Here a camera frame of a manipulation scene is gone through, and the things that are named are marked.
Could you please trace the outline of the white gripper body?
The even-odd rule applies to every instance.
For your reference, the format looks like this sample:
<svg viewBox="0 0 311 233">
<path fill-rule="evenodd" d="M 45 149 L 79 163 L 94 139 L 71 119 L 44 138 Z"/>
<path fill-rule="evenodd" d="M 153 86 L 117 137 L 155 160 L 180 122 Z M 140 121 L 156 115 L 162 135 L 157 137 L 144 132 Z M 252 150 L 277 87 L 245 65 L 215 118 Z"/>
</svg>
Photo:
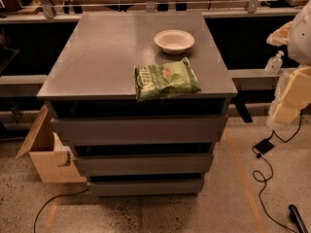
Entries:
<svg viewBox="0 0 311 233">
<path fill-rule="evenodd" d="M 311 103 L 311 67 L 302 65 L 289 75 L 278 111 L 301 111 Z"/>
</svg>

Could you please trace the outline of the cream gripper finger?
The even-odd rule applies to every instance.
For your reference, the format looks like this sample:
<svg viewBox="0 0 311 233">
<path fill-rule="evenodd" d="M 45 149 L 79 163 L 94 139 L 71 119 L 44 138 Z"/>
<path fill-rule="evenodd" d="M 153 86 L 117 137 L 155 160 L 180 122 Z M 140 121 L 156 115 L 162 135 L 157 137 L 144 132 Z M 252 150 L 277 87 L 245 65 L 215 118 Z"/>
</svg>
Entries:
<svg viewBox="0 0 311 233">
<path fill-rule="evenodd" d="M 266 43 L 275 47 L 286 45 L 289 40 L 289 32 L 292 25 L 293 23 L 291 21 L 282 25 L 267 37 Z"/>
<path fill-rule="evenodd" d="M 292 125 L 300 116 L 302 108 L 291 104 L 273 101 L 268 111 L 266 125 L 272 129 L 280 129 Z"/>
</svg>

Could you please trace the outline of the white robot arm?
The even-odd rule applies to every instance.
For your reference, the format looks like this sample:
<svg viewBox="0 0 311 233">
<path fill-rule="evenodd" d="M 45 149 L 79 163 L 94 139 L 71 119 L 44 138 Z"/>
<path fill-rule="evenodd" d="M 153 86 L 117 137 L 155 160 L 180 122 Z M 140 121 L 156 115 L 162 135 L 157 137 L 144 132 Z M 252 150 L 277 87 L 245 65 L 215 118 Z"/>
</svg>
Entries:
<svg viewBox="0 0 311 233">
<path fill-rule="evenodd" d="M 298 63 L 292 73 L 285 71 L 279 78 L 268 111 L 267 125 L 279 129 L 291 125 L 311 104 L 311 1 L 292 21 L 271 33 L 266 43 L 286 45 L 289 59 Z"/>
</svg>

